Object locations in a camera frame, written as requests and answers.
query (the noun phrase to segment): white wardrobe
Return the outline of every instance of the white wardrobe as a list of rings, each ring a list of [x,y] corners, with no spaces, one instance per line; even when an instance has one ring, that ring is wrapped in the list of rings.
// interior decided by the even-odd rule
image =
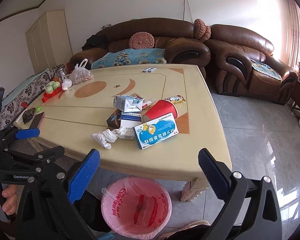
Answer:
[[[64,10],[43,13],[26,32],[35,73],[66,65],[72,57]]]

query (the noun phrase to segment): shoe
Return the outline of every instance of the shoe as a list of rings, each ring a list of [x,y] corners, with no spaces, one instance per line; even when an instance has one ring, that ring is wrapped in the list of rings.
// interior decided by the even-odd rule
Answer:
[[[191,222],[191,223],[187,224],[186,226],[184,226],[183,228],[181,228],[181,229],[179,229],[177,231],[162,234],[161,236],[159,236],[157,238],[157,240],[164,240],[165,238],[168,238],[168,237],[172,236],[176,232],[179,232],[179,231],[182,231],[182,230],[186,230],[186,229],[189,229],[189,228],[193,228],[193,227],[198,226],[198,225],[210,226],[209,222],[206,221],[206,220],[197,220],[197,221],[194,221],[194,222]]]

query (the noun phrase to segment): table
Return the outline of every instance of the table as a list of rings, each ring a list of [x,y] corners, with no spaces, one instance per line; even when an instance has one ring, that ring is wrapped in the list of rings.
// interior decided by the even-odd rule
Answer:
[[[151,73],[142,70],[158,69]],[[198,152],[207,148],[217,161],[232,169],[220,118],[207,85],[196,65],[143,64],[95,69],[94,78],[60,92],[46,103],[39,96],[30,106],[41,105],[45,112],[35,141],[47,147],[62,145],[66,155],[83,160],[95,148],[100,167],[154,179],[187,181],[181,201],[189,201],[209,183],[198,165]],[[138,149],[135,140],[117,139],[107,150],[90,135],[107,128],[106,120],[115,111],[113,95],[138,93],[147,100],[183,95],[176,104],[179,134]],[[15,123],[26,129],[30,123]]]

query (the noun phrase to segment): finger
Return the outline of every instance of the finger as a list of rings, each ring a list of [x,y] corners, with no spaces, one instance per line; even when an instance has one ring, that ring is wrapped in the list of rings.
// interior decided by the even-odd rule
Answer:
[[[8,212],[13,207],[13,205],[17,202],[17,200],[18,200],[17,194],[8,198],[2,206],[2,210],[4,212]]]
[[[12,215],[12,214],[14,214],[15,212],[16,212],[16,210],[17,210],[17,203],[15,203],[13,206],[12,206],[12,208],[8,211],[8,212],[6,212],[6,214],[9,216],[9,215]]]
[[[2,196],[12,197],[17,192],[18,185],[10,184],[2,191]]]

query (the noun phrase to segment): brown leather sofa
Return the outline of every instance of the brown leather sofa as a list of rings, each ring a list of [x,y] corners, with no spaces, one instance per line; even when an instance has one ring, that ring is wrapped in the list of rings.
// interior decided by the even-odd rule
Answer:
[[[290,99],[298,77],[272,57],[274,46],[266,38],[246,28],[215,24],[205,44],[211,51],[207,76],[213,77],[220,94],[268,99],[282,105]],[[270,66],[282,81],[254,70],[250,59]]]
[[[99,31],[96,35],[107,36],[107,48],[87,49],[73,55],[70,66],[88,59],[86,68],[108,52],[118,52],[129,48],[130,37],[137,32],[149,32],[154,36],[154,48],[165,49],[167,63],[197,65],[205,78],[205,65],[210,61],[210,50],[202,41],[194,38],[194,25],[187,21],[168,18],[135,19],[118,23]]]

